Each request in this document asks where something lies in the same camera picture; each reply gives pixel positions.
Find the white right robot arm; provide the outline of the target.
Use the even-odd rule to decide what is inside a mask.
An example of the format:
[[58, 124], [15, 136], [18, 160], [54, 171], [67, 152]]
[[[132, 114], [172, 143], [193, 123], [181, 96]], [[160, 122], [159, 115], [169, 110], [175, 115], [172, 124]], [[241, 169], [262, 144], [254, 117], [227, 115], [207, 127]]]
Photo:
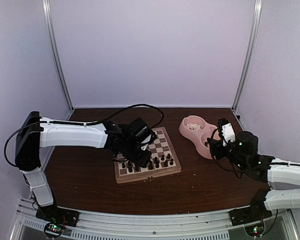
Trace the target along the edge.
[[249, 220], [258, 220], [266, 211], [300, 209], [300, 163], [258, 153], [259, 139], [249, 131], [220, 133], [220, 139], [207, 138], [212, 160], [227, 158], [231, 172], [267, 183], [259, 190], [246, 210]]

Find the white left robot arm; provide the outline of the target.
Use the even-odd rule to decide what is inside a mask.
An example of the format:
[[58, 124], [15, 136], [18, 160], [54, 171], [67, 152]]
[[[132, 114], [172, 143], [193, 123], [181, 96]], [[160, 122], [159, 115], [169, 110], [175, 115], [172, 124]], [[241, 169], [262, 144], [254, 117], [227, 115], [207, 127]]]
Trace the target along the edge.
[[155, 132], [138, 117], [129, 124], [111, 120], [97, 122], [60, 121], [41, 117], [32, 111], [16, 135], [15, 165], [23, 173], [42, 213], [51, 222], [62, 218], [54, 205], [53, 192], [41, 167], [40, 149], [57, 146], [109, 149], [139, 167], [149, 163], [148, 145], [157, 138]]

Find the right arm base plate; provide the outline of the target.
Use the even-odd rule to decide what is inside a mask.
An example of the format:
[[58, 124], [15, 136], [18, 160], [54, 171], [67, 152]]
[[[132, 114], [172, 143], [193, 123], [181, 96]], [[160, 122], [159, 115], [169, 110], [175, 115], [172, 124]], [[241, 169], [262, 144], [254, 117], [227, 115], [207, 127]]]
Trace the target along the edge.
[[272, 216], [272, 212], [263, 206], [235, 208], [229, 212], [232, 226], [245, 225]]

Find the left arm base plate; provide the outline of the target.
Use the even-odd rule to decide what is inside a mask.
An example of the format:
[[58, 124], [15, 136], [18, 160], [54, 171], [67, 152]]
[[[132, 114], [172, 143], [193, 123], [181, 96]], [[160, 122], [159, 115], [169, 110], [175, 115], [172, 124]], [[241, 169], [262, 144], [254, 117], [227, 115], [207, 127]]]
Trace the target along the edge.
[[76, 210], [60, 208], [55, 205], [39, 207], [35, 217], [54, 224], [76, 227], [80, 213]]

